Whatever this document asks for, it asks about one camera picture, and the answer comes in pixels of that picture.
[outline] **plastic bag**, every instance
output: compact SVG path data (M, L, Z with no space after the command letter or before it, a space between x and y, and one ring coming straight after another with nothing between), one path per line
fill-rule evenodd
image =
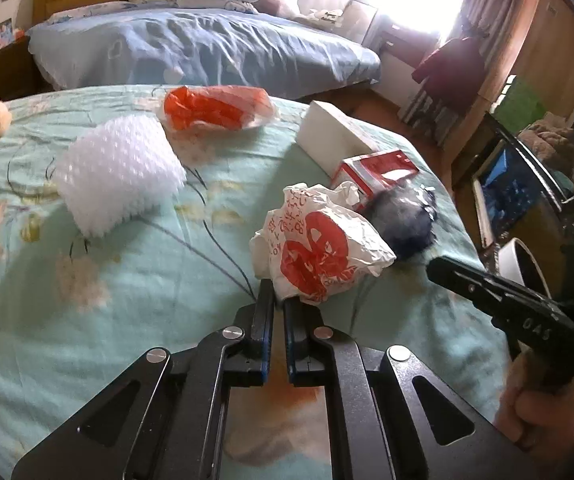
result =
M374 196L361 212L399 260L425 250L435 239L432 227L438 211L433 191L407 180Z
M262 88L247 86L182 86L164 98L165 126L176 132L198 127L206 130L242 130L269 123L276 115Z
M78 137L56 161L53 181L84 236L160 204L184 185L184 168L153 117L109 120Z
M365 274L379 276L396 256L375 229L350 208L358 188L343 182L330 190L296 184L284 204L267 213L250 241L254 272L271 278L283 300L299 296L318 304L351 288Z

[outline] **bed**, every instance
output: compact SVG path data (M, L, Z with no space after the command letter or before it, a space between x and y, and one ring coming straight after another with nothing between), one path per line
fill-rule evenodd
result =
M168 3L46 22L54 12L112 1L118 0L33 1L29 51L54 88L239 84L299 99L380 76L377 54L365 47L378 14L362 44L267 14Z
M248 241L267 210L282 204L282 188L329 184L294 142L307 105L274 99L280 115L268 126L187 149L188 185L172 200L105 238L85 240L51 183L54 160L109 118L153 115L164 94L160 86L94 87L8 104L14 120L0 139L4 479L23 454L146 349L180 351L230 323L258 290ZM468 301L429 283L424 272L439 254L479 266L473 244L446 190L411 144L361 126L382 148L400 148L413 160L420 169L416 182L436 188L440 215L432 248L387 269L363 298L353 335L373 348L408 346L492 418L508 360L504 335ZM348 332L355 301L355 289L331 297L321 307L325 323ZM240 410L247 393L240 392ZM276 448L284 428L263 435L271 452L263 453L260 443L251 455L262 460L225 456L221 478L330 478L324 449L309 445L323 441L313 426L324 422L324 403L302 409L291 419L297 438L291 433Z

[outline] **white bubble wrap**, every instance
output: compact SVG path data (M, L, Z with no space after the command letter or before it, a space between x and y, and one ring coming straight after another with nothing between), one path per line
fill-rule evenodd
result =
M184 168L157 120L120 117L79 137L53 179L84 236L102 236L184 185Z

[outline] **floral bedsheet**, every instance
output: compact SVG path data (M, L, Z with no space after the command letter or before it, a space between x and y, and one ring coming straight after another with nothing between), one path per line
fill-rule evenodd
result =
M0 139L4 478L142 352L180 351L228 324L257 293L248 242L266 212L282 204L283 187L329 183L294 142L307 107L276 99L280 117L267 127L184 146L189 181L172 200L102 239L83 238L51 182L54 161L88 128L120 115L153 114L164 93L153 86L96 87L9 103L14 120ZM424 273L438 254L475 264L474 247L450 197L410 143L362 126L383 149L402 149L420 169L416 179L437 188L437 241L422 256L387 269L369 294L358 298L350 290L330 298L322 305L324 320L348 331L360 301L353 330L359 343L408 346L490 418L507 361L502 333ZM292 437L291 447L264 460L225 457L222 478L330 478L329 464L299 447L305 440Z

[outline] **red jacket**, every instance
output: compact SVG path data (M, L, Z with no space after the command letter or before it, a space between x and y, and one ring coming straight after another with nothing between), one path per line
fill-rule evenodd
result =
M432 99L442 99L447 108L465 115L484 81L480 40L454 38L425 59L411 77L427 79L424 90Z

